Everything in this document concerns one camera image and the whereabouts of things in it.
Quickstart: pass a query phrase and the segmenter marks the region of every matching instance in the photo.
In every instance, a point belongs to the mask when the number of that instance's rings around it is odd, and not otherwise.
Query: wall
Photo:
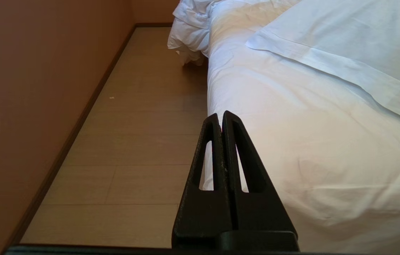
[[[179,0],[132,0],[137,23],[173,22],[172,15]]]
[[[0,252],[133,25],[126,0],[0,1]]]

